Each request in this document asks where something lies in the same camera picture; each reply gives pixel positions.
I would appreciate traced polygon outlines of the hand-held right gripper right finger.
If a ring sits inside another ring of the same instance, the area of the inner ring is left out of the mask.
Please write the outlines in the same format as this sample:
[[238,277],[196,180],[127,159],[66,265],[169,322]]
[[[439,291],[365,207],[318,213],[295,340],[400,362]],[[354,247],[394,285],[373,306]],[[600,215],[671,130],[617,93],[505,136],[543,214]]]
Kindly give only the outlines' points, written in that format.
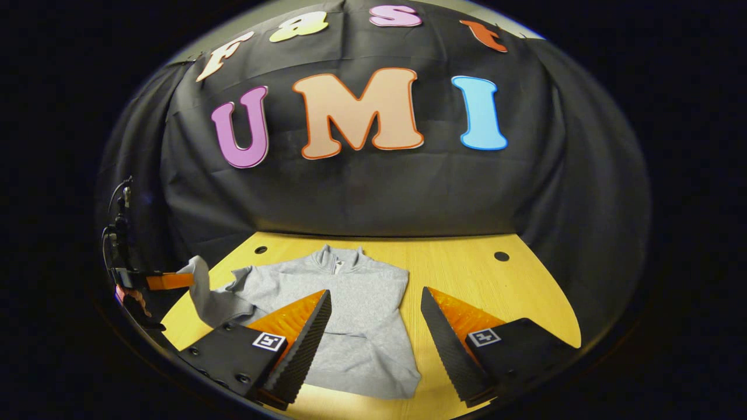
[[460,401],[509,403],[536,388],[577,349],[528,317],[503,321],[424,287],[421,313]]

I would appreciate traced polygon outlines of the black backdrop cloth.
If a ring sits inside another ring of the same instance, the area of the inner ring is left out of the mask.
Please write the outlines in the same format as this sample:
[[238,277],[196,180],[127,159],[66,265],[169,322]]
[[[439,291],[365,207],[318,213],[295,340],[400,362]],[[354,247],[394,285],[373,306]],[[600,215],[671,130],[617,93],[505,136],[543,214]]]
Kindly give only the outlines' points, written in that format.
[[251,234],[516,234],[582,343],[642,275],[650,184],[605,88],[549,40],[431,3],[326,0],[161,67],[104,147],[94,212],[133,177],[148,268],[210,265]]

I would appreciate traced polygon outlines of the grey zip-neck sweatshirt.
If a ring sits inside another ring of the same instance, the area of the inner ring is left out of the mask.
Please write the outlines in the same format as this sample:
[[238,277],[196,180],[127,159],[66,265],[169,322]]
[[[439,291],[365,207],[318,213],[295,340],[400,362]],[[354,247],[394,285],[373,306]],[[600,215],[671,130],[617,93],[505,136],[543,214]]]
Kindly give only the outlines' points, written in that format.
[[328,245],[273,265],[233,271],[218,289],[207,263],[194,256],[180,269],[194,276],[190,297],[210,327],[224,321],[247,326],[299,299],[328,290],[331,316],[306,384],[371,398],[413,398],[421,375],[400,314],[409,272],[372,260],[361,249]]

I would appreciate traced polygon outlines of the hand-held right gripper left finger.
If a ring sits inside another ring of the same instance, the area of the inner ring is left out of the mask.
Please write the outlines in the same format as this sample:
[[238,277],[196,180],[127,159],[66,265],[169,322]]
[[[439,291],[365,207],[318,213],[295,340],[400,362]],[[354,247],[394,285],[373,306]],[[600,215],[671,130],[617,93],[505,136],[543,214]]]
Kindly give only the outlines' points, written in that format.
[[332,312],[329,290],[318,290],[248,326],[225,321],[179,358],[217,385],[285,411],[306,381]]

